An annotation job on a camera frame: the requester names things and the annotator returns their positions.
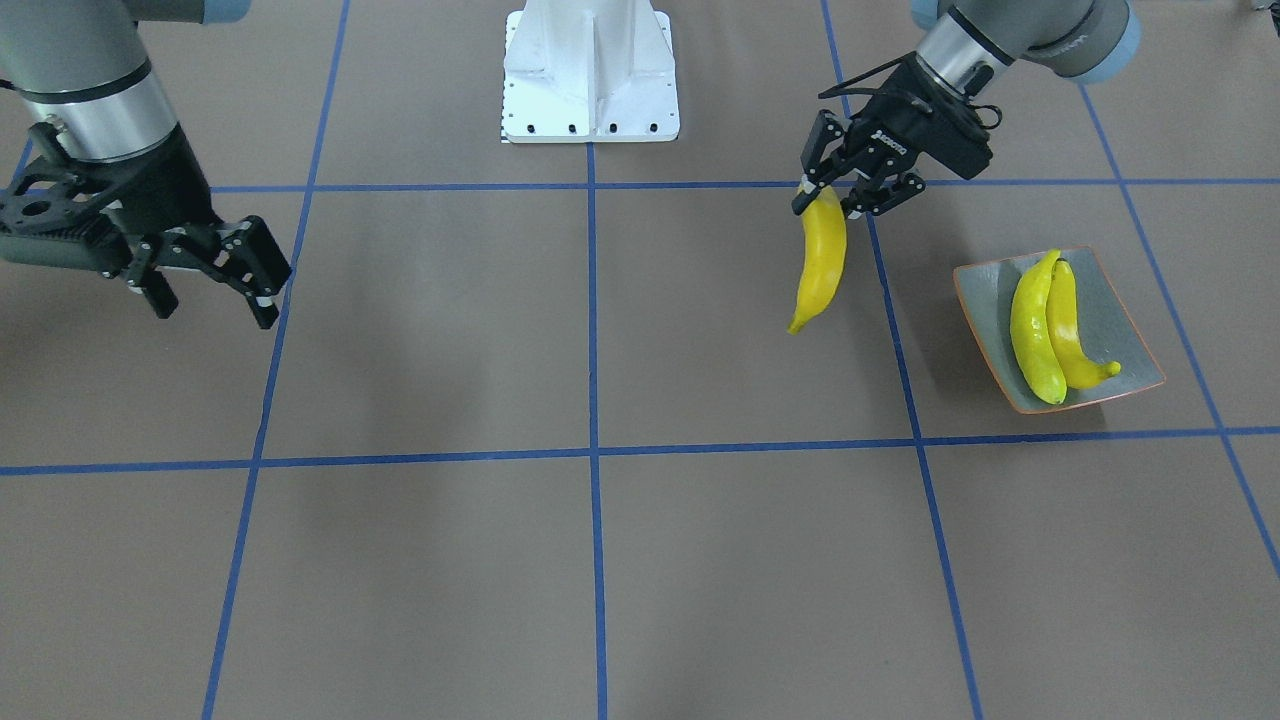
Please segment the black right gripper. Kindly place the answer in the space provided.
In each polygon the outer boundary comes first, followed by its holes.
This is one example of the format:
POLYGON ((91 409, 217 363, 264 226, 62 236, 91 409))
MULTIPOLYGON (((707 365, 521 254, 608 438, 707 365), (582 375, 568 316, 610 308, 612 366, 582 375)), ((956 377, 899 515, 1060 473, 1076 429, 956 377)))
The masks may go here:
POLYGON ((3 191, 3 260, 108 275, 128 268, 128 288, 163 320, 179 300, 159 266, 189 269, 236 291, 260 329, 276 324, 292 266, 261 217, 221 222, 180 126, 119 161, 74 159, 54 126, 32 126, 29 137, 38 156, 3 191))

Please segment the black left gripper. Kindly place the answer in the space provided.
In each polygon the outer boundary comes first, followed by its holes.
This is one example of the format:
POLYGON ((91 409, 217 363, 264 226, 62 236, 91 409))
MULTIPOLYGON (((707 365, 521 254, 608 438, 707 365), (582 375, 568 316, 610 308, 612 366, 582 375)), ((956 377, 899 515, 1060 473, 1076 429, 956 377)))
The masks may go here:
POLYGON ((908 170, 920 155, 933 158, 963 179, 984 172, 993 158, 989 128, 978 109, 942 82, 918 53, 908 53, 822 94, 822 99, 867 96, 850 118, 819 110, 800 154, 803 169, 791 202, 800 217, 823 188, 855 177, 842 210, 847 218, 879 217, 925 191, 908 170), (888 178, 870 179, 869 158, 893 159, 888 178))

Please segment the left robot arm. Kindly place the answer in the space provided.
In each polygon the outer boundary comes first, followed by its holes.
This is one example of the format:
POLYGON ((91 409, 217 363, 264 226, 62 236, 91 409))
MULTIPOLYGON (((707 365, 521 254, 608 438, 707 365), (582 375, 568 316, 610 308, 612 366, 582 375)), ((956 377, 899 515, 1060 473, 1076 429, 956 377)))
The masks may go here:
POLYGON ((1007 69, 1028 61, 1096 85, 1128 65, 1142 37, 1129 1, 914 1, 911 15, 923 38, 872 70, 882 85, 859 74, 823 92, 867 101, 849 117, 817 114, 800 155, 795 214, 842 178, 851 182, 838 201, 846 215, 890 211, 925 190, 922 158, 977 178, 993 156, 979 96, 1007 69))

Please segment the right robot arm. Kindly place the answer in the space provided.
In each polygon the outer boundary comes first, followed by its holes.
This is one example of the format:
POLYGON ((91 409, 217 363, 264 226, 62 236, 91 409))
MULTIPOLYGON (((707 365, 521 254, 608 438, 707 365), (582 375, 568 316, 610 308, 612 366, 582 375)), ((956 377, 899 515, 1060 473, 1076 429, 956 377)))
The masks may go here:
POLYGON ((223 220, 140 37, 142 22, 234 23, 247 1, 5 1, 3 87, 32 115, 33 160, 3 190, 8 263, 122 278, 156 316, 166 269, 241 296, 262 329, 291 278, 266 222, 223 220))

